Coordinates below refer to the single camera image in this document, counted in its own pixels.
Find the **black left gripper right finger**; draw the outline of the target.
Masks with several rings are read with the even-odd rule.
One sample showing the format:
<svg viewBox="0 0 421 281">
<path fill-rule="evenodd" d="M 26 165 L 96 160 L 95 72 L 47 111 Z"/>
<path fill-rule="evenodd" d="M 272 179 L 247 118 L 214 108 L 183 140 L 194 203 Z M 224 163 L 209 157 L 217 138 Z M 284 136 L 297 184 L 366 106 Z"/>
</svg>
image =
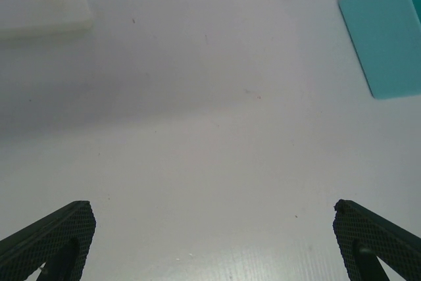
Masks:
<svg viewBox="0 0 421 281">
<path fill-rule="evenodd" d="M 351 200 L 335 204 L 333 229 L 350 280 L 420 279 L 420 238 Z"/>
</svg>

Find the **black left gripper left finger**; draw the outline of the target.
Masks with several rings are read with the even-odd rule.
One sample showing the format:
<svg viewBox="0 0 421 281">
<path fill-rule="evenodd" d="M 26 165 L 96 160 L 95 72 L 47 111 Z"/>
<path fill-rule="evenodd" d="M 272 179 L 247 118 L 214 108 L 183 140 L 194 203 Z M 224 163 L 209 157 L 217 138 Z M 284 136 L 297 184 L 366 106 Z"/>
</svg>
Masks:
<svg viewBox="0 0 421 281">
<path fill-rule="evenodd" d="M 95 233 L 89 201 L 73 201 L 1 240 L 1 279 L 80 280 Z"/>
</svg>

